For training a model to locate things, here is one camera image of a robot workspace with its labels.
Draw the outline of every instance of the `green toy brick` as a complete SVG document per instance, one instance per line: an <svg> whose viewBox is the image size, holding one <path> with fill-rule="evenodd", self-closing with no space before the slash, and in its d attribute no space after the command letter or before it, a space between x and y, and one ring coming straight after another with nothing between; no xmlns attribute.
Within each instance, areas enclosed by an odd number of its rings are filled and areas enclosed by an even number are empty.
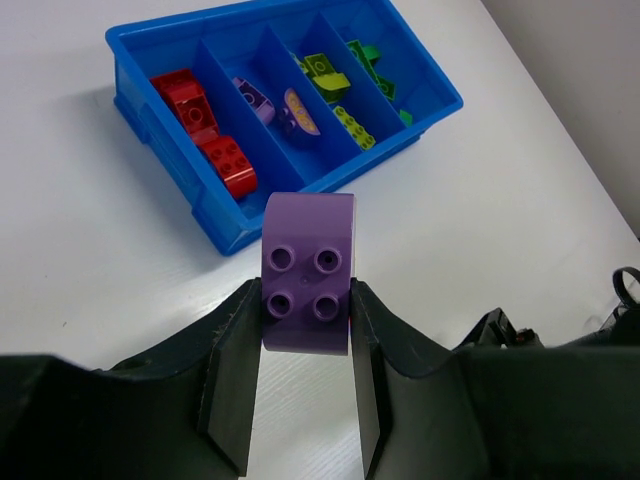
<svg viewBox="0 0 640 480"><path fill-rule="evenodd" d="M398 114L407 127L413 125L413 115L411 115L409 112L407 112L406 110L400 110Z"/></svg>
<svg viewBox="0 0 640 480"><path fill-rule="evenodd" d="M378 86L384 96L393 102L396 99L396 84L378 75Z"/></svg>
<svg viewBox="0 0 640 480"><path fill-rule="evenodd" d="M333 65L331 65L331 62L324 53L304 57L304 63L307 64L312 77L336 73L336 69L333 68Z"/></svg>
<svg viewBox="0 0 640 480"><path fill-rule="evenodd" d="M367 55L364 53L360 40L352 40L351 42L347 42L347 46L349 47L349 50L351 50L351 53L353 53L354 57L358 59L358 62L360 62L362 68L367 71L371 78L373 78L374 82L378 83L378 76L373 69L373 65L371 65L371 62L369 62L369 60L367 59Z"/></svg>
<svg viewBox="0 0 640 480"><path fill-rule="evenodd" d="M367 57L367 60L369 60L369 63L375 67L378 60L380 60L380 57L382 57L380 50L378 50L374 45L363 46L362 50L364 50L364 55Z"/></svg>
<svg viewBox="0 0 640 480"><path fill-rule="evenodd" d="M343 107L335 107L333 112L362 150L370 150L376 144L376 139L369 135L364 127L356 122L356 119L349 115Z"/></svg>
<svg viewBox="0 0 640 480"><path fill-rule="evenodd" d="M307 66L306 66L304 63L302 63L302 62L298 59L298 57L296 56L296 54L295 54L295 53L293 53L293 52L289 52L289 53L291 53L291 57L296 61L296 63L297 63L297 64L298 64L298 66L300 67L300 70L302 70L302 72L303 72L305 75L309 76L309 75L311 74L311 72L309 71L309 69L307 68Z"/></svg>
<svg viewBox="0 0 640 480"><path fill-rule="evenodd" d="M347 93L351 82L344 73L318 75L311 79L322 98L329 104L336 103Z"/></svg>

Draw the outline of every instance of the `gray wall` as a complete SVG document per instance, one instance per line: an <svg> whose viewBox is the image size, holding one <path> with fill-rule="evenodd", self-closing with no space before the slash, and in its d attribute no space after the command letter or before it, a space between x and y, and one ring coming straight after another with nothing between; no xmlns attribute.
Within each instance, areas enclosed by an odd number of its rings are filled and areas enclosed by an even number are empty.
<svg viewBox="0 0 640 480"><path fill-rule="evenodd" d="M483 0L640 235L640 0Z"/></svg>

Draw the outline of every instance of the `lime green block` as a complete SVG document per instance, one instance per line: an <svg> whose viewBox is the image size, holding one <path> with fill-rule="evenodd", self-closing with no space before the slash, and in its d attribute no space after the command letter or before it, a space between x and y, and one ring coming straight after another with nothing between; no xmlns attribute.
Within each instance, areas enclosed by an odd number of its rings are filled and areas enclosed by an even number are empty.
<svg viewBox="0 0 640 480"><path fill-rule="evenodd" d="M327 103L338 102L351 87L351 82L344 73L319 75L311 80Z"/></svg>
<svg viewBox="0 0 640 480"><path fill-rule="evenodd" d="M351 53L353 53L353 56L358 59L358 62L360 62L360 65L362 65L362 68L364 68L367 71L367 73L371 76L371 78L373 78L374 82L378 83L378 76L376 75L376 72L373 69L373 65L371 65L371 63L367 59L367 56L365 55L364 50L362 49L362 44L360 43L360 40L353 40L351 42L347 42L347 46L349 47L349 50L351 50Z"/></svg>
<svg viewBox="0 0 640 480"><path fill-rule="evenodd" d="M367 60L369 60L369 63L375 67L376 63L378 63L378 60L380 60L380 57L382 56L380 54L380 50L373 45L362 47L362 50L364 50L364 55L367 57Z"/></svg>
<svg viewBox="0 0 640 480"><path fill-rule="evenodd" d="M358 124L355 118L349 115L343 107L335 107L333 113L340 119L344 128L347 129L360 148L366 151L376 144L376 139L369 135L364 127Z"/></svg>
<svg viewBox="0 0 640 480"><path fill-rule="evenodd" d="M289 52L289 53L291 53L291 57L296 61L296 63L297 63L297 64L298 64L298 66L300 67L300 70L302 70L302 72L303 72L305 75L309 76L309 74L310 74L311 72L309 72L309 69L307 68L307 66L306 66L304 63L302 63L302 62L298 59L298 57L296 57L296 54L295 54L295 53L293 53L293 52Z"/></svg>
<svg viewBox="0 0 640 480"><path fill-rule="evenodd" d="M311 77L336 73L336 69L333 68L333 65L331 65L331 62L324 53L304 57L304 63L307 64L307 67L311 71Z"/></svg>
<svg viewBox="0 0 640 480"><path fill-rule="evenodd" d="M378 75L378 87L390 102L396 99L396 84Z"/></svg>
<svg viewBox="0 0 640 480"><path fill-rule="evenodd" d="M413 115L411 115L409 112L407 112L406 110L400 110L398 114L407 127L413 125Z"/></svg>

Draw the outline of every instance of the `blue plastic bin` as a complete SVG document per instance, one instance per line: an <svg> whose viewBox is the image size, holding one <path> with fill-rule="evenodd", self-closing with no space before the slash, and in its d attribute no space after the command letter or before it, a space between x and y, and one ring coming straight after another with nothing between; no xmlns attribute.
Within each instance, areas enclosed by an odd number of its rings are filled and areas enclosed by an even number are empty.
<svg viewBox="0 0 640 480"><path fill-rule="evenodd" d="M418 140L462 98L388 0L259 0L111 28L115 104L148 143L192 206L193 216L224 255L260 237L271 193L330 192ZM377 74L397 86L394 102L376 86L345 42L381 52ZM339 102L375 137L360 149L298 67L324 53L351 88ZM236 201L191 141L149 79L190 68L206 91L222 134L253 165L258 190ZM293 87L321 131L310 150L290 143L276 121L265 126L232 78L248 80L276 107ZM406 127L398 111L413 115Z"/></svg>

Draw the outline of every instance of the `black mechanical part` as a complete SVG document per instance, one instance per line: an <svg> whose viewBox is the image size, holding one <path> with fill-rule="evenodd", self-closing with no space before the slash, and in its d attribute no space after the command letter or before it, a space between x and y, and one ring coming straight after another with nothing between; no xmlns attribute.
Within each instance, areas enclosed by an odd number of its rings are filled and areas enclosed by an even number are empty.
<svg viewBox="0 0 640 480"><path fill-rule="evenodd" d="M0 357L0 478L244 476L260 350L255 279L110 371Z"/></svg>
<svg viewBox="0 0 640 480"><path fill-rule="evenodd" d="M449 352L365 283L351 302L367 479L640 478L640 311L545 349L500 348L520 343L495 310Z"/></svg>

